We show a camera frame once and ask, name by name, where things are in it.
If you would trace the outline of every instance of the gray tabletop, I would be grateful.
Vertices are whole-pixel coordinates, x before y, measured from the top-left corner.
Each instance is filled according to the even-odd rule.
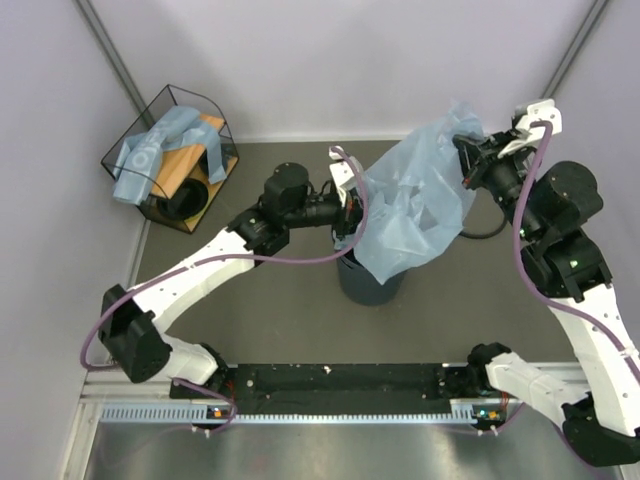
[[[343,142],[367,166],[390,142]],[[252,205],[285,161],[305,165],[319,187],[329,178],[328,143],[239,145],[240,162],[193,235],[152,225],[139,281],[210,241]],[[479,192],[467,228],[486,231],[501,213]],[[231,363],[403,363],[464,361],[478,343],[502,342],[529,361],[574,360],[555,317],[526,291],[511,257],[510,227],[498,237],[456,239],[433,262],[408,272],[391,303],[364,307],[341,292],[335,264],[262,265],[188,310],[169,333],[206,342]],[[328,227],[292,232],[280,256],[330,254]]]

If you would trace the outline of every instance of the wooden board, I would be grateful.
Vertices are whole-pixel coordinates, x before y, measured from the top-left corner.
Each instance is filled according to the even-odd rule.
[[[229,162],[227,163],[227,176],[229,176],[229,174],[231,173],[231,170],[233,170],[235,168],[237,163],[238,163],[238,157],[232,157],[232,158],[229,159]],[[201,181],[202,183],[204,183],[207,186],[207,190],[209,190],[209,200],[207,200],[207,205],[202,210],[200,210],[196,215],[194,215],[191,218],[188,218],[184,222],[187,225],[187,229],[190,232],[193,232],[193,230],[196,228],[196,226],[198,225],[198,223],[200,222],[200,220],[204,216],[205,212],[209,208],[209,205],[211,205],[211,202],[213,202],[213,199],[215,198],[215,196],[220,191],[220,188],[222,187],[222,184],[224,182],[226,182],[226,179],[222,180],[221,182],[214,183],[213,185],[211,185],[209,183],[209,179],[206,177],[206,175],[204,174],[204,172],[202,171],[201,168],[196,168],[191,173],[191,175],[189,175],[189,178],[193,178],[194,180]]]
[[[222,118],[212,117],[203,113],[200,115],[200,119],[218,131],[224,127],[224,119]],[[160,166],[156,183],[151,189],[151,195],[160,198],[173,197],[184,179],[189,176],[193,167],[198,163],[204,151],[204,145],[198,144],[165,152],[162,156],[162,165]]]

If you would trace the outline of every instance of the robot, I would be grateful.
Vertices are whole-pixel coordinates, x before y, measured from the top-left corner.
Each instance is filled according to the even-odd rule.
[[[520,224],[518,233],[524,246],[519,254],[526,276],[562,325],[589,389],[540,371],[498,343],[474,347],[465,367],[416,364],[394,369],[393,374],[401,376],[404,384],[414,382],[421,388],[431,388],[430,382],[436,382],[437,394],[443,399],[506,392],[553,422],[589,464],[635,463],[640,461],[640,358],[621,320],[607,264],[598,246],[582,230],[586,221],[603,208],[596,180],[576,162],[559,162],[540,179],[533,181],[531,177],[530,194],[523,195],[519,205],[533,168],[528,164],[529,157],[541,142],[548,141],[545,126],[553,134],[562,130],[560,111],[550,99],[516,110],[512,128],[505,132],[484,138],[456,135],[453,143],[459,153],[464,186],[489,190],[509,221]],[[363,184],[354,171],[360,172],[361,167],[339,147],[331,149],[330,157],[332,178],[319,192],[302,165],[284,163],[266,180],[257,203],[203,248],[129,292],[116,285],[105,293],[104,321],[98,328],[98,338],[131,382],[181,379],[222,392],[230,379],[245,378],[242,366],[227,365],[210,346],[183,342],[166,331],[212,290],[258,267],[261,259],[284,248],[291,229],[330,225],[341,239],[357,231],[366,209],[366,200],[358,193],[363,191]],[[247,254],[258,258],[246,258]],[[291,379],[295,375],[291,371],[300,371],[296,367],[300,366],[278,369]],[[251,378],[257,379],[256,371],[252,370]],[[330,378],[334,377],[326,376],[323,381],[330,382]],[[274,383],[270,391],[275,394],[279,389],[286,390],[282,386],[286,384]],[[255,405],[255,394],[245,393],[251,397],[246,405]],[[367,395],[373,398],[375,388],[369,388]],[[173,383],[171,396],[198,398],[200,394]],[[396,403],[380,408],[418,411],[410,404]],[[288,408],[294,410],[276,413],[298,413],[295,407]],[[352,405],[329,413],[379,413],[360,408],[369,407]]]

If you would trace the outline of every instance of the reflective metal surface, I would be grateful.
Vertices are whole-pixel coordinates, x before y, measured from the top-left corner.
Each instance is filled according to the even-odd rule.
[[[206,440],[167,426],[101,424],[85,479],[521,479],[618,478],[587,470],[543,417],[526,410],[498,437],[467,427],[237,425]]]

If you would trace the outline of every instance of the wall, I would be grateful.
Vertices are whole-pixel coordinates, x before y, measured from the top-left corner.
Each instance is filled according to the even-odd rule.
[[[556,99],[563,132],[549,161],[576,160],[598,179],[604,210],[586,231],[612,270],[618,303],[636,344],[640,342],[640,210],[638,111],[640,3],[616,0],[576,61]]]
[[[0,65],[0,477],[51,479],[80,345],[142,225],[98,164],[135,116],[68,0],[5,2]]]
[[[590,2],[94,0],[147,100],[219,101],[237,139],[396,138],[473,102],[488,129],[546,86]]]

